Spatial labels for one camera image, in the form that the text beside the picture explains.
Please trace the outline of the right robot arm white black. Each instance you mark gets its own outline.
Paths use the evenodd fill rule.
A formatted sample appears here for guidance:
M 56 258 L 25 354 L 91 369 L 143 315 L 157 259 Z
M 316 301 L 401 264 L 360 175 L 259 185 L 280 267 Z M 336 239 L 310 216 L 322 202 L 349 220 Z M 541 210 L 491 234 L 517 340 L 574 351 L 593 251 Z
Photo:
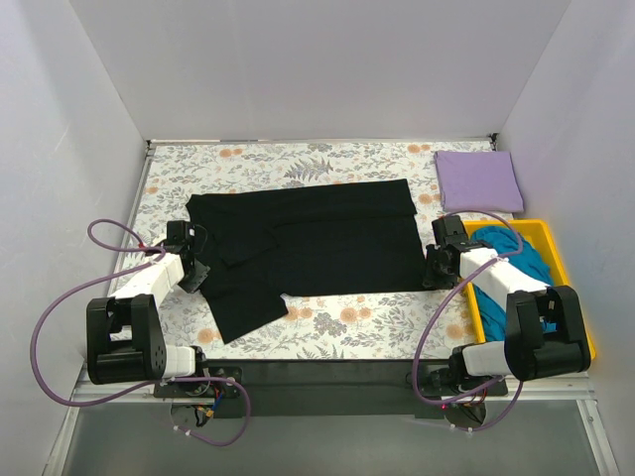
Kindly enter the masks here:
M 529 276 L 511 259 L 523 251 L 518 232 L 511 251 L 499 253 L 468 234 L 452 213 L 432 223 L 435 242 L 426 251 L 424 284 L 452 296 L 473 284 L 505 313 L 499 341 L 455 348 L 428 383 L 471 394 L 513 376 L 520 382 L 585 372 L 592 357 L 577 293 Z

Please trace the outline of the black t-shirt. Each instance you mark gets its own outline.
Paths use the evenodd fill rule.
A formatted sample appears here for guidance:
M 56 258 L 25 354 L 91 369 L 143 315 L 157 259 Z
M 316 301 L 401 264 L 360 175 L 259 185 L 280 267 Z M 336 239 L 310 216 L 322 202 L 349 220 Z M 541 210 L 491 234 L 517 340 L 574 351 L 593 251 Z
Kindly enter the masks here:
M 224 343 L 287 314 L 285 297 L 420 292 L 425 257 L 403 179 L 194 194 L 210 268 L 200 291 Z

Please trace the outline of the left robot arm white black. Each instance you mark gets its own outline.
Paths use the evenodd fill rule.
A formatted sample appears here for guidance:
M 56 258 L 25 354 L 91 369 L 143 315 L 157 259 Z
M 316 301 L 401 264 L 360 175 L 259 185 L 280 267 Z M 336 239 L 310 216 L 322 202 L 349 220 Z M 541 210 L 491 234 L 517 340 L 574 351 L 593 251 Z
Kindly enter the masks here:
M 159 310 L 174 289 L 198 291 L 209 267 L 196 254 L 206 238 L 203 228 L 187 221 L 167 223 L 166 237 L 148 256 L 163 257 L 135 272 L 109 297 L 95 298 L 86 309 L 87 370 L 95 385 L 177 378 L 192 397 L 210 387 L 209 370 L 196 363 L 192 346 L 165 342 Z

